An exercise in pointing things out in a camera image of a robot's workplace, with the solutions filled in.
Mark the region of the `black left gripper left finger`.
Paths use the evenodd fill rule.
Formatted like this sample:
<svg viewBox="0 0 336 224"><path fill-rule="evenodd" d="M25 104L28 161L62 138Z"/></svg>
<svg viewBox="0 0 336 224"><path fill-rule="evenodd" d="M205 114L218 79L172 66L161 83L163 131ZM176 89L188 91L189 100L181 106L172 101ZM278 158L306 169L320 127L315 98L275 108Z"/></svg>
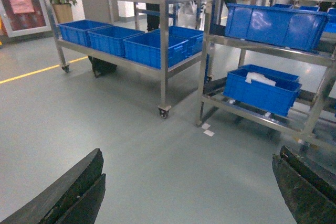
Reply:
<svg viewBox="0 0 336 224"><path fill-rule="evenodd" d="M95 223L106 192L103 164L95 148L1 223Z"/></svg>

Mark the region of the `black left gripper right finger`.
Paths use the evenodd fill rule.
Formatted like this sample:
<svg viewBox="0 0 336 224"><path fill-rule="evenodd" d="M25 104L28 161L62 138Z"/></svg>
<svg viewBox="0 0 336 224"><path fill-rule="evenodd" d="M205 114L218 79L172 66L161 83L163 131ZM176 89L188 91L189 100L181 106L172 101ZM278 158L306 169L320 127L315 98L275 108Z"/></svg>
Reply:
<svg viewBox="0 0 336 224"><path fill-rule="evenodd" d="M334 173L285 145L272 171L296 223L335 223Z"/></svg>

